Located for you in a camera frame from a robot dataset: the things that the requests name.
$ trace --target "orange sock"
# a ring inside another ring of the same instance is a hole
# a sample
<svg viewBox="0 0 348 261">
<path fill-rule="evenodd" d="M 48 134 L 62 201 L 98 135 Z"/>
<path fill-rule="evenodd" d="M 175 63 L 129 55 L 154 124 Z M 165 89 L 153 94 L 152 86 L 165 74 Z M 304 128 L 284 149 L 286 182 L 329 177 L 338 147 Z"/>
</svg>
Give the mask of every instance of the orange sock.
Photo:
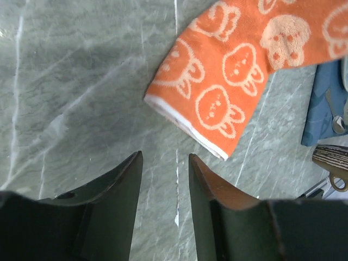
<svg viewBox="0 0 348 261">
<path fill-rule="evenodd" d="M 144 100 L 226 160 L 270 73 L 346 54 L 348 0 L 219 1 L 176 40 Z"/>
</svg>

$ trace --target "bunny face pattern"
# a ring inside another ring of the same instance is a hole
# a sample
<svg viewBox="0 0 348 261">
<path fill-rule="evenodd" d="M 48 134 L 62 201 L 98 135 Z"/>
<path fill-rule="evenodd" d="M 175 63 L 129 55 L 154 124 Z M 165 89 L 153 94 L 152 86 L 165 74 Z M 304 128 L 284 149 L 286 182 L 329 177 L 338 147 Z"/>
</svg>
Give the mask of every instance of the bunny face pattern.
<svg viewBox="0 0 348 261">
<path fill-rule="evenodd" d="M 268 50 L 268 60 L 274 70 L 300 66 L 305 60 L 303 46 L 310 36 L 308 23 L 297 16 L 279 15 L 272 18 L 263 31 L 260 44 Z"/>
<path fill-rule="evenodd" d="M 239 86 L 249 96 L 256 96 L 255 83 L 262 83 L 264 75 L 256 63 L 256 50 L 250 43 L 241 43 L 224 55 L 222 74 L 230 86 Z"/>
<path fill-rule="evenodd" d="M 245 121 L 245 114 L 230 103 L 226 90 L 221 85 L 212 85 L 196 100 L 196 114 L 200 124 L 208 130 L 218 130 L 224 137 L 234 139 L 234 123 Z"/>
<path fill-rule="evenodd" d="M 190 99 L 191 83 L 200 83 L 204 75 L 203 65 L 194 56 L 191 47 L 184 40 L 177 39 L 159 68 L 153 83 L 175 87 L 184 98 Z"/>
<path fill-rule="evenodd" d="M 280 0 L 285 4 L 295 3 L 296 0 Z M 261 14 L 268 14 L 275 6 L 277 0 L 259 0 L 258 8 Z"/>
<path fill-rule="evenodd" d="M 209 37 L 226 42 L 237 27 L 240 11 L 224 2 L 216 2 L 199 18 L 194 19 L 189 28 Z"/>
<path fill-rule="evenodd" d="M 333 10 L 322 27 L 322 33 L 329 43 L 330 57 L 337 59 L 348 52 L 348 3 Z"/>
</svg>

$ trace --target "floor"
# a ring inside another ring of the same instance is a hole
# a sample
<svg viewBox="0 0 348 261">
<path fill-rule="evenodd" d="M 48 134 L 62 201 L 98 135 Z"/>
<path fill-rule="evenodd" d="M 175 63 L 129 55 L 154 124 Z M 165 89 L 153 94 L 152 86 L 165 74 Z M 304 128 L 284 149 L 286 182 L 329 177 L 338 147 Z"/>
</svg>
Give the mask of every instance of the floor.
<svg viewBox="0 0 348 261">
<path fill-rule="evenodd" d="M 213 2 L 3 4 L 0 189 L 54 197 L 142 150 L 144 173 L 130 259 L 195 261 L 189 153 L 259 198 L 293 198 L 327 176 L 311 162 L 313 148 L 300 145 L 315 66 L 270 77 L 226 162 L 142 102 L 176 36 Z M 324 142 L 348 145 L 347 137 Z"/>
</svg>

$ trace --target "blue fabric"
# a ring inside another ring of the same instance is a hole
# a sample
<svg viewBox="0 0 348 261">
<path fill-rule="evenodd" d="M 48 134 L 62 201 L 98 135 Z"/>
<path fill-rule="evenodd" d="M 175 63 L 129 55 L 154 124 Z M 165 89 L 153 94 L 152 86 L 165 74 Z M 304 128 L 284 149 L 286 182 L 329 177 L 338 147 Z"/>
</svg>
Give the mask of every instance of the blue fabric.
<svg viewBox="0 0 348 261">
<path fill-rule="evenodd" d="M 343 107 L 348 98 L 348 92 L 343 87 L 340 60 L 320 64 L 316 69 L 307 121 L 302 135 L 302 145 L 313 146 L 320 139 L 348 134 L 337 134 L 332 129 L 333 116 L 325 97 L 328 88 L 330 88 L 334 112 L 343 116 Z"/>
</svg>

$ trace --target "marble floor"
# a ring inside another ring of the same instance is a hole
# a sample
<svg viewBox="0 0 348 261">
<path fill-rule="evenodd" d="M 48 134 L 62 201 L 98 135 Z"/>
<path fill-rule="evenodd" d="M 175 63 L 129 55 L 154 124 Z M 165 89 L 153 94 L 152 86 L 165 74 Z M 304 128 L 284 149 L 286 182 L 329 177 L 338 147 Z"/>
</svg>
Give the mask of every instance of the marble floor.
<svg viewBox="0 0 348 261">
<path fill-rule="evenodd" d="M 176 36 L 213 2 L 5 1 L 0 189 L 54 197 L 142 150 L 130 260 L 195 261 L 189 153 L 259 198 L 293 198 L 323 179 L 327 173 L 311 162 L 313 148 L 300 145 L 315 66 L 270 77 L 226 162 L 142 102 Z M 322 142 L 348 145 L 345 137 Z"/>
</svg>

